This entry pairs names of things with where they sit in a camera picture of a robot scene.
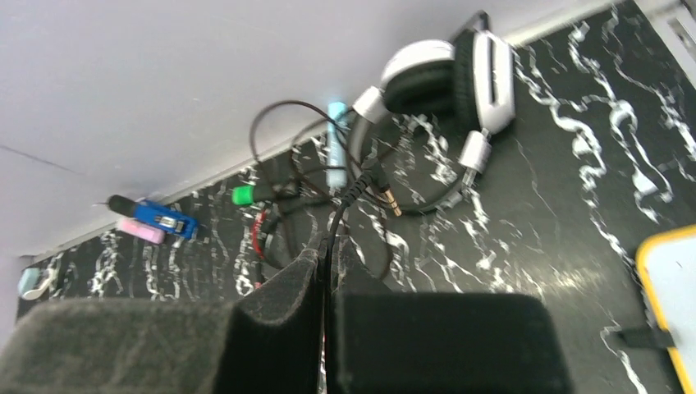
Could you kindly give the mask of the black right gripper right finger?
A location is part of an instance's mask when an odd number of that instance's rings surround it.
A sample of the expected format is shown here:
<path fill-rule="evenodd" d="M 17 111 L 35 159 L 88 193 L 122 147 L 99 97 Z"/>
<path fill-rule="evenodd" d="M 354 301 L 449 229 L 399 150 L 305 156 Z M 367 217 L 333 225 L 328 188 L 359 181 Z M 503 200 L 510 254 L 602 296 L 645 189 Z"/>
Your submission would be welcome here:
<path fill-rule="evenodd" d="M 399 292 L 332 248 L 331 393 L 571 393 L 552 316 L 531 295 Z"/>

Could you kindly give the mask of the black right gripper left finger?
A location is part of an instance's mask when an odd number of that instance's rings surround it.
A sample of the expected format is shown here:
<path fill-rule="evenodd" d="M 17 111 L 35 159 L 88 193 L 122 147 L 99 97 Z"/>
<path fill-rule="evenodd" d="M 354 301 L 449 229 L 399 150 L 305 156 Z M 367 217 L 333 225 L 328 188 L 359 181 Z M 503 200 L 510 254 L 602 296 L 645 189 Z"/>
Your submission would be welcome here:
<path fill-rule="evenodd" d="M 35 306 L 1 354 L 4 393 L 315 393 L 321 236 L 236 301 Z"/>

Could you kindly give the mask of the white headphones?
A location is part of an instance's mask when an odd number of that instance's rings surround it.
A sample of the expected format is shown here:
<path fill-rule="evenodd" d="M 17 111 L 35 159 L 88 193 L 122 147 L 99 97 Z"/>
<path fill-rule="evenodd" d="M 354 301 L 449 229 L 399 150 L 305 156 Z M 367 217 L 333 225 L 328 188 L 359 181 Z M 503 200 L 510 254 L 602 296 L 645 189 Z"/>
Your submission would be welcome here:
<path fill-rule="evenodd" d="M 408 44 L 387 62 L 380 84 L 354 102 L 356 119 L 347 148 L 350 174 L 362 173 L 362 146 L 371 125 L 386 115 L 452 113 L 466 134 L 454 169 L 455 178 L 407 215 L 431 213 L 458 204 L 486 167 L 490 139 L 515 119 L 513 47 L 488 30 L 461 31 L 452 41 L 425 39 Z"/>

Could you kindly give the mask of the small green block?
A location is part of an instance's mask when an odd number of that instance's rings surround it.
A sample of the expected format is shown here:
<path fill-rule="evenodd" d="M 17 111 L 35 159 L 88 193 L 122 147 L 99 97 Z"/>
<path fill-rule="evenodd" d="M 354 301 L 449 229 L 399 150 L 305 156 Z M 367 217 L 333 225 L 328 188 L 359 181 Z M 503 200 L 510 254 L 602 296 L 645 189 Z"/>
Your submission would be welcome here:
<path fill-rule="evenodd" d="M 231 202 L 236 206 L 248 206 L 255 203 L 255 186 L 237 186 L 231 191 Z"/>

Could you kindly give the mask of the blue stapler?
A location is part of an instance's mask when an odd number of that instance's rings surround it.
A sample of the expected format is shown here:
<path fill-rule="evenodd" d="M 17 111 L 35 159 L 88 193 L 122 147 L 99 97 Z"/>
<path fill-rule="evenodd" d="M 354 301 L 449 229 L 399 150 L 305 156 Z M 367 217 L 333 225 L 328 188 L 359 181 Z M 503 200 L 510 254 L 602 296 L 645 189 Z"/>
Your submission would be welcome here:
<path fill-rule="evenodd" d="M 108 197 L 106 205 L 124 218 L 133 218 L 186 240 L 191 239 L 198 228 L 198 222 L 193 217 L 152 200 L 134 201 L 121 195 L 112 195 Z"/>

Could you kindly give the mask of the light blue marker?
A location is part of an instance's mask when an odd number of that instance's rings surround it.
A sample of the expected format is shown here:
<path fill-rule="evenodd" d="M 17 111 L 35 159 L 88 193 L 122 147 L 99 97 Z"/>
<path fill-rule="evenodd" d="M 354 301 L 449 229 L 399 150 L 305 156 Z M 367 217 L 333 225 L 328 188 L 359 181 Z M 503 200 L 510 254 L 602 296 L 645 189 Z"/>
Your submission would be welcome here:
<path fill-rule="evenodd" d="M 347 106 L 340 101 L 334 101 L 327 106 L 328 116 L 337 124 L 327 124 L 326 144 L 327 160 L 329 167 L 326 172 L 326 182 L 330 189 L 340 189 L 347 184 L 346 154 L 342 147 L 345 142 Z"/>

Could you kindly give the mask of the mint eraser block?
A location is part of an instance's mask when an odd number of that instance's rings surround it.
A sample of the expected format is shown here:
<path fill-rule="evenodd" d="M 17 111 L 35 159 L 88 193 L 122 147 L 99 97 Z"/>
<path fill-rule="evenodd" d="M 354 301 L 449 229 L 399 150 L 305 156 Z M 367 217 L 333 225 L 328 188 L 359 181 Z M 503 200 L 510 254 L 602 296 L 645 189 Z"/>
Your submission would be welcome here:
<path fill-rule="evenodd" d="M 18 293 L 22 300 L 37 300 L 51 286 L 57 276 L 54 268 L 27 268 L 18 282 Z"/>

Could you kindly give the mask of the yellow framed whiteboard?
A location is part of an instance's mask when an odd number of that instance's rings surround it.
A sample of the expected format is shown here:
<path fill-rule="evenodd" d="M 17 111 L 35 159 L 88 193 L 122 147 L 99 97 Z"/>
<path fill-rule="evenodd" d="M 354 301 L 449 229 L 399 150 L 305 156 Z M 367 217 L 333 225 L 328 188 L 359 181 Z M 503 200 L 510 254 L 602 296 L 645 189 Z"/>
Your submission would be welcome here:
<path fill-rule="evenodd" d="M 630 348 L 668 353 L 681 388 L 695 392 L 695 225 L 646 239 L 637 249 L 648 325 L 619 331 Z"/>

